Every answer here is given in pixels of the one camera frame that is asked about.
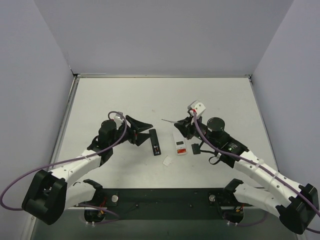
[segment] table top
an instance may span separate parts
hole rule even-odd
[[[198,139],[185,140],[188,153],[176,154],[174,126],[161,119],[184,119],[194,100],[206,107],[204,123],[222,118],[226,132],[277,169],[248,78],[80,78],[57,161],[80,155],[108,112],[120,111],[154,126],[162,154],[153,155],[149,139],[139,147],[125,142],[81,180],[94,180],[104,188],[223,188],[236,178],[260,187],[223,162],[210,165],[208,153],[193,155],[191,144],[200,143]],[[163,164],[167,156],[172,159],[168,166]]]

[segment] white paper piece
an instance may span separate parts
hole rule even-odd
[[[172,158],[169,156],[166,156],[165,159],[163,160],[162,164],[166,165],[167,167],[172,163]]]

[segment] robotic hand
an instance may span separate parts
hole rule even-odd
[[[83,182],[77,180],[108,161],[113,154],[111,146],[117,141],[117,144],[129,141],[140,146],[150,137],[148,133],[142,132],[153,127],[126,115],[125,119],[130,123],[130,127],[127,127],[127,122],[121,121],[121,118],[124,117],[117,113],[114,119],[101,124],[98,136],[79,156],[80,160],[50,171],[38,171],[22,202],[22,209],[51,225],[58,220],[65,209],[88,201],[102,202],[100,184],[90,179]]]
[[[263,186],[251,187],[233,179],[225,188],[226,197],[263,209],[280,219],[289,230],[302,234],[319,210],[317,189],[303,186],[283,176],[254,155],[245,145],[225,132],[225,122],[218,117],[202,123],[205,106],[199,101],[188,106],[189,116],[174,126],[186,139],[196,137],[211,146],[216,158]]]

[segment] red and white object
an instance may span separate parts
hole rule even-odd
[[[173,130],[172,135],[173,135],[174,146],[176,149],[176,154],[178,155],[187,154],[187,146],[185,143],[184,136],[182,136],[182,134],[176,129]]]

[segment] black cylinder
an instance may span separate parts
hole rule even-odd
[[[225,121],[219,117],[212,117],[206,123],[206,134],[211,138],[221,136],[225,131]]]

